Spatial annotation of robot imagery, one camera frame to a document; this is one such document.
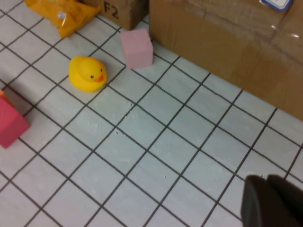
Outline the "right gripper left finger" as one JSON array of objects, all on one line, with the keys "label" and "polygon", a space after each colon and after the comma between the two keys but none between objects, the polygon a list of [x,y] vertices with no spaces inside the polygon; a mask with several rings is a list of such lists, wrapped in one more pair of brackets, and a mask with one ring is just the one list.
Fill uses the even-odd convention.
[{"label": "right gripper left finger", "polygon": [[245,180],[241,218],[245,227],[272,227],[275,224],[279,196],[267,181],[257,175]]}]

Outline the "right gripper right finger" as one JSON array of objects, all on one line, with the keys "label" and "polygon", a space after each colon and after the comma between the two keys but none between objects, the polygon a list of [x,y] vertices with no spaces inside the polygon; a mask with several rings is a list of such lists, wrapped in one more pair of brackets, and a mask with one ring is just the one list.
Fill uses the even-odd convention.
[{"label": "right gripper right finger", "polygon": [[279,175],[269,175],[267,181],[282,200],[288,217],[298,227],[303,226],[303,191]]}]

